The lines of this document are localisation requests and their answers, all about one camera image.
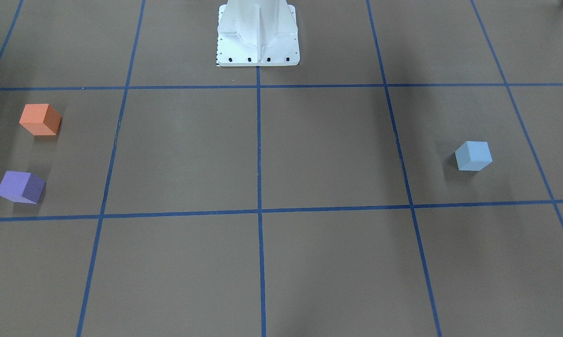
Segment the light blue foam block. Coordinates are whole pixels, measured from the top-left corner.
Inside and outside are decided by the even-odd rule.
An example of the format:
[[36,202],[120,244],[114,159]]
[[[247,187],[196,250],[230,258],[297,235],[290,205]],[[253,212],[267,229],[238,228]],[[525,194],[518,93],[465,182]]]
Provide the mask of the light blue foam block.
[[489,144],[485,141],[465,141],[456,151],[459,171],[481,171],[493,162]]

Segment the orange foam block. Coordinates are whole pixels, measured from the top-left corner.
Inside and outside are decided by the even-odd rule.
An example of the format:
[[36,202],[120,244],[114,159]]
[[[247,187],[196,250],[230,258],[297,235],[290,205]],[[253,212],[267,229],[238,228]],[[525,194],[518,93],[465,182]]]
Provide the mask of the orange foam block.
[[19,124],[33,136],[56,136],[61,120],[61,114],[50,104],[26,104]]

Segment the purple foam block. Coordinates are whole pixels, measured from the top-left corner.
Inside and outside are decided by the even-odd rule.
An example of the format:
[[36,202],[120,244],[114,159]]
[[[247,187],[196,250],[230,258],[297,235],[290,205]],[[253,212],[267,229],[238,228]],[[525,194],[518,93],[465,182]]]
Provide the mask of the purple foam block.
[[46,181],[33,173],[6,171],[0,183],[0,196],[17,203],[38,204]]

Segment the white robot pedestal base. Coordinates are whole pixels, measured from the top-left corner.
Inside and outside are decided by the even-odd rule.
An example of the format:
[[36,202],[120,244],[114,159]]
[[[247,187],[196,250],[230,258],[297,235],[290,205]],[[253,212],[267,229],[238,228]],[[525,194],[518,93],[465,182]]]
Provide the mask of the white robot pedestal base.
[[228,0],[218,15],[217,66],[300,63],[296,9],[286,0]]

